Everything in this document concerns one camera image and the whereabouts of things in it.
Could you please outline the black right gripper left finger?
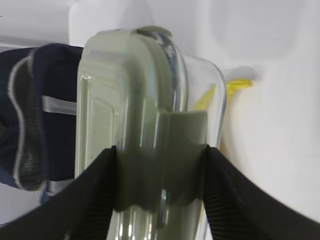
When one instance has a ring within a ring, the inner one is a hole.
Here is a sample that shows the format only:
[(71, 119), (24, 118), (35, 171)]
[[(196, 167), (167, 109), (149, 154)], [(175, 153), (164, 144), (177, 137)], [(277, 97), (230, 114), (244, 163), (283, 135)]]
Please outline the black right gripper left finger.
[(105, 240), (116, 188), (116, 148), (104, 149), (60, 193), (1, 227), (2, 240)]

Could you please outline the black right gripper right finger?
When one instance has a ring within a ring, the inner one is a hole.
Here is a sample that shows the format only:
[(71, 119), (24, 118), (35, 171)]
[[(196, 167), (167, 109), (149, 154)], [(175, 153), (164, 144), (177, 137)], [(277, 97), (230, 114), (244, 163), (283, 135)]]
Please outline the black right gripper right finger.
[(320, 224), (279, 202), (207, 146), (203, 202), (214, 240), (318, 240)]

